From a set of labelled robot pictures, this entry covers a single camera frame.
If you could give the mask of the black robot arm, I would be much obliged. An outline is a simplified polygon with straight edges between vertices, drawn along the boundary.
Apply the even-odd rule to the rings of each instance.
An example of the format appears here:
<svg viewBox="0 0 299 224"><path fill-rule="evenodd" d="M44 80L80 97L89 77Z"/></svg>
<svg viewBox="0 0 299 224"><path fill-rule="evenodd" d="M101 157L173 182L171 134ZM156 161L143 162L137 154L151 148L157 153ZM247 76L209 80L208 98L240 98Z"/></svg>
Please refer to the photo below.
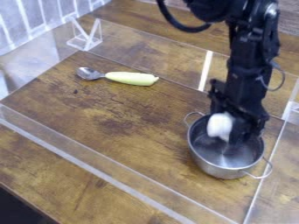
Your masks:
<svg viewBox="0 0 299 224"><path fill-rule="evenodd" d="M262 101L267 92L274 58L279 52L276 0L184 0L192 14L207 23L228 26L230 58L224 81L211 80L209 112L232 116L228 143L259 136L268 113Z"/></svg>

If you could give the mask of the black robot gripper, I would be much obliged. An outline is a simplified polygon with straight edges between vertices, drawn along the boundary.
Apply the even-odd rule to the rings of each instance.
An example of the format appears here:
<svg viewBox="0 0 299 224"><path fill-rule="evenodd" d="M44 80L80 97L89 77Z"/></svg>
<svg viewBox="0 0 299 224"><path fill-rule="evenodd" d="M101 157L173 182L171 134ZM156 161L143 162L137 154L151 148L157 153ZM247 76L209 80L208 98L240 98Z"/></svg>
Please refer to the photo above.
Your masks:
<svg viewBox="0 0 299 224"><path fill-rule="evenodd" d="M227 68L224 81L209 80L209 112L228 112L234 116L228 144L242 145L252 135L260 136L270 118L262 101L267 95L266 84L272 67L259 59L230 59Z"/></svg>

